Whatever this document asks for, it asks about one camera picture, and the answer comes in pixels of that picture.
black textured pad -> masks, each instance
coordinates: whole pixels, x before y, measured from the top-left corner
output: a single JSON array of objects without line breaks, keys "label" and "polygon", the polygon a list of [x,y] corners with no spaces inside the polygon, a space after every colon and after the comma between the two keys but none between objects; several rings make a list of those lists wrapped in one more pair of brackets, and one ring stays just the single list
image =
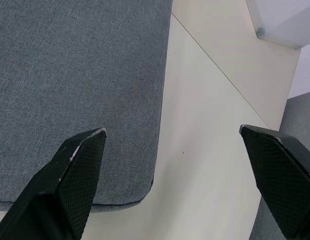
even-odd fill
[{"label": "black textured pad", "polygon": [[104,138],[98,134],[82,143],[64,174],[57,196],[75,239],[81,239],[100,175]]},{"label": "black textured pad", "polygon": [[[307,149],[295,138],[275,133],[253,126],[241,128],[256,185],[284,236],[295,239],[310,225],[310,172],[294,155]],[[285,147],[288,141],[293,141],[287,147],[293,146],[294,151]]]},{"label": "black textured pad", "polygon": [[64,141],[0,222],[0,240],[80,240],[97,190],[105,140],[100,128]]}]

gray upholstered seat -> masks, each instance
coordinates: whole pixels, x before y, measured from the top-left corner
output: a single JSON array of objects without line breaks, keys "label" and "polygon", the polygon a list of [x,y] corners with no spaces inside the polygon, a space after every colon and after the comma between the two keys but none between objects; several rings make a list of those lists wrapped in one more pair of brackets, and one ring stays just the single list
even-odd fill
[{"label": "gray upholstered seat", "polygon": [[149,192],[172,0],[0,0],[0,210],[76,133],[106,128],[95,211]]}]

cream floor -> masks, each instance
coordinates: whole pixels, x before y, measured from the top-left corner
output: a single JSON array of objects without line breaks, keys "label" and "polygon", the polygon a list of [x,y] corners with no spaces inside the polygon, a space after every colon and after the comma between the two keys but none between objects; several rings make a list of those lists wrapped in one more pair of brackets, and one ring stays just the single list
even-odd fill
[{"label": "cream floor", "polygon": [[136,207],[91,214],[83,239],[248,239],[260,194],[240,124],[267,127],[172,16],[152,190]]},{"label": "cream floor", "polygon": [[239,128],[279,128],[300,52],[257,39],[245,0],[174,0],[172,14],[153,188],[92,213],[83,240],[249,239],[260,193]]}]

